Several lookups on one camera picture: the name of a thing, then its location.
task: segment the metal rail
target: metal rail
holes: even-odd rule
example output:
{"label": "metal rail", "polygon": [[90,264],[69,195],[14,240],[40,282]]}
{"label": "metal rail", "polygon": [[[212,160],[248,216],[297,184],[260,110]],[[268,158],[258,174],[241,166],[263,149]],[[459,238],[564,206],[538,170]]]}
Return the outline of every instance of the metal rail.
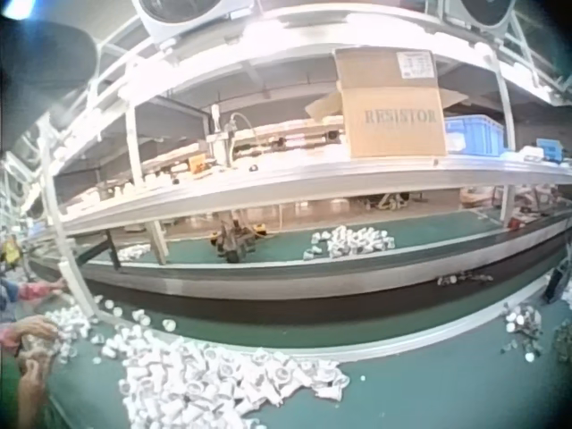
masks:
{"label": "metal rail", "polygon": [[69,235],[165,218],[292,201],[472,186],[572,184],[572,170],[483,156],[390,157],[311,164],[276,172],[231,171],[130,198],[102,201],[64,218]]}

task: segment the shelf support post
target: shelf support post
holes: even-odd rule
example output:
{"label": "shelf support post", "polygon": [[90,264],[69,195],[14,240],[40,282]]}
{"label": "shelf support post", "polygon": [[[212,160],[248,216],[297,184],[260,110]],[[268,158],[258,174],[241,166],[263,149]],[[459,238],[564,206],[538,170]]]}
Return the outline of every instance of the shelf support post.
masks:
{"label": "shelf support post", "polygon": [[[127,129],[127,148],[129,149],[129,161],[131,173],[133,175],[133,185],[136,191],[141,191],[144,187],[143,170],[139,157],[139,140],[137,137],[137,120],[135,116],[135,105],[130,104],[125,113],[125,128]],[[145,223],[145,229],[151,240],[151,248],[155,253],[160,265],[167,264],[169,248],[164,239],[163,229],[159,221]]]}
{"label": "shelf support post", "polygon": [[[509,88],[507,87],[507,82],[504,80],[501,72],[501,64],[499,63],[499,57],[497,56],[494,49],[490,49],[489,54],[492,69],[497,78],[497,84],[499,85],[500,100],[502,102],[502,112],[504,113],[505,129],[507,131],[507,144],[509,150],[517,150],[517,142],[515,139],[515,123],[512,116],[512,108],[510,107],[510,97]],[[509,226],[510,219],[512,217],[512,212],[515,205],[515,187],[514,185],[506,185],[502,193],[502,209],[500,211],[500,220],[502,225],[507,228]]]}
{"label": "shelf support post", "polygon": [[50,172],[51,164],[51,154],[50,147],[52,136],[46,135],[40,127],[40,138],[38,139],[38,145],[41,152],[41,168],[42,177],[44,179],[44,186],[42,188],[42,194],[44,195],[44,200],[46,206],[44,210],[50,215],[52,219],[52,224],[55,230],[55,243],[57,244],[58,250],[62,259],[58,264],[60,273],[62,277],[67,281],[70,292],[73,294],[74,298],[77,300],[81,307],[81,310],[87,317],[91,317],[99,313],[97,304],[88,289],[83,276],[81,275],[80,268],[75,260],[75,256],[70,249],[70,246],[65,238],[65,230],[63,229],[62,220],[60,219],[59,208],[57,205],[57,197],[55,194],[54,178]]}

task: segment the ceiling light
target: ceiling light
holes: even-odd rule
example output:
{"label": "ceiling light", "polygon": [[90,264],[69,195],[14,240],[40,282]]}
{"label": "ceiling light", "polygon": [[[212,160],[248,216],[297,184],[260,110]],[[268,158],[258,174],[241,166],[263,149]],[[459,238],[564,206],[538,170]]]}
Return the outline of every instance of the ceiling light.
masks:
{"label": "ceiling light", "polygon": [[29,18],[36,0],[12,0],[2,10],[2,15],[10,20],[21,21]]}

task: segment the electrical cable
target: electrical cable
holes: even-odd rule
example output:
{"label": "electrical cable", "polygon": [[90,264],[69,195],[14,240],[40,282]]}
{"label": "electrical cable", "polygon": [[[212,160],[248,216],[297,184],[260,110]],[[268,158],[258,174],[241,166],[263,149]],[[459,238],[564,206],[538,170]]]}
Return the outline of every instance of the electrical cable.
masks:
{"label": "electrical cable", "polygon": [[[234,119],[236,116],[239,116],[239,118],[241,118],[247,124],[247,126],[250,128],[250,130],[254,134],[254,140],[256,141],[257,146],[260,146],[260,141],[258,140],[257,131],[254,129],[254,127],[252,126],[252,123],[250,123],[250,121],[248,120],[248,118],[244,114],[242,114],[241,112],[233,112],[231,114],[231,119],[229,120],[229,123],[236,123],[235,119]],[[231,167],[233,167],[233,164],[234,164],[234,144],[235,144],[235,141],[236,141],[235,139],[232,139],[231,147],[229,147],[229,164],[231,165]]]}

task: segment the printed label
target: printed label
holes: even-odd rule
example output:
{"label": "printed label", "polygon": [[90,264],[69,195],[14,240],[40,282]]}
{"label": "printed label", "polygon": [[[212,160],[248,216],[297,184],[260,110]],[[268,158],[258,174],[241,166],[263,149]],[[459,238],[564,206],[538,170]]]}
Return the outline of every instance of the printed label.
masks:
{"label": "printed label", "polygon": [[398,52],[403,79],[431,79],[435,77],[433,58],[430,52]]}

